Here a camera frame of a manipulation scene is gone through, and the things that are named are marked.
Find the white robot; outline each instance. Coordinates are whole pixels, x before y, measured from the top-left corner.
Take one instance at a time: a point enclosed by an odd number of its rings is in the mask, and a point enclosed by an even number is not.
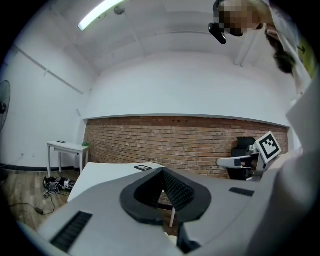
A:
[[[271,131],[258,139],[253,145],[247,148],[245,156],[220,158],[216,165],[231,169],[249,169],[252,177],[247,181],[260,181],[264,172],[269,168],[271,161],[282,152],[276,137]],[[257,160],[256,169],[243,166],[244,161]]]

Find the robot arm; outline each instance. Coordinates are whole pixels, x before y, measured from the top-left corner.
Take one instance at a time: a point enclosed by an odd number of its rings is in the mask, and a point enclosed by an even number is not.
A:
[[[248,147],[246,156],[219,158],[216,161],[216,165],[224,168],[243,169],[246,167],[242,165],[242,162],[257,159],[254,175],[261,177],[268,169],[268,163],[276,158],[281,151],[275,136],[269,131],[266,135],[258,139],[254,145]]]

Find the white wall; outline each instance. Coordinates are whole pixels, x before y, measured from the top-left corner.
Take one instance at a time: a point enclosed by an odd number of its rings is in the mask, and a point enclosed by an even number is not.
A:
[[[127,115],[193,115],[289,126],[279,85],[255,67],[221,55],[168,52],[102,73],[85,119]]]
[[[77,109],[83,114],[97,75],[66,53],[70,45],[46,13],[26,26],[15,45],[83,93],[45,74],[20,51],[9,52],[0,74],[0,80],[11,85],[9,111],[0,133],[0,162],[46,167],[47,141],[79,143],[83,139],[85,125]],[[56,152],[51,153],[51,161],[52,167],[58,166]],[[74,163],[71,155],[63,154],[62,166]]]
[[[276,82],[280,90],[281,99],[286,105],[286,109],[289,110],[292,107],[292,101],[297,98],[297,89],[293,76],[280,71],[271,54],[265,54],[254,66],[265,71]]]
[[[297,99],[292,100],[290,102],[291,107],[293,107],[296,103],[297,103]],[[300,139],[296,133],[296,131],[294,130],[293,127],[291,127],[288,131],[288,149],[290,150],[296,150],[300,147],[302,147]]]

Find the brick wall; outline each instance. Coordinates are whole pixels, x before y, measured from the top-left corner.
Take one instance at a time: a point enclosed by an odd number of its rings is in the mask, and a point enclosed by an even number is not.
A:
[[[231,156],[237,137],[260,138],[272,131],[288,151],[285,127],[257,122],[177,116],[116,117],[89,120],[84,141],[94,163],[146,163],[204,176],[228,178],[218,158]],[[162,203],[168,203],[165,196]]]

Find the small white table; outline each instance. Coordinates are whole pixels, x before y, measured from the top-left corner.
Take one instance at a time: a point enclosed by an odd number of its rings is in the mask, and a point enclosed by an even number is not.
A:
[[[80,158],[80,174],[83,171],[83,157],[85,153],[85,164],[88,164],[88,157],[89,157],[89,147],[88,146],[82,146],[79,144],[74,143],[61,143],[57,141],[48,141],[47,144],[47,151],[48,151],[48,176],[51,177],[51,165],[50,165],[50,148],[54,148],[54,151],[57,151],[58,154],[58,162],[59,162],[59,172],[62,173],[62,167],[61,167],[61,153],[67,153],[67,154],[74,154],[78,155]]]
[[[136,166],[148,166],[151,168],[161,168],[164,167],[160,164],[153,162],[146,163],[88,163],[78,180],[76,181],[68,202],[81,195],[86,190],[105,182],[110,182],[117,180],[132,174],[137,174],[142,172],[141,170],[136,169]],[[176,210],[173,208],[171,214],[170,227],[172,227]]]

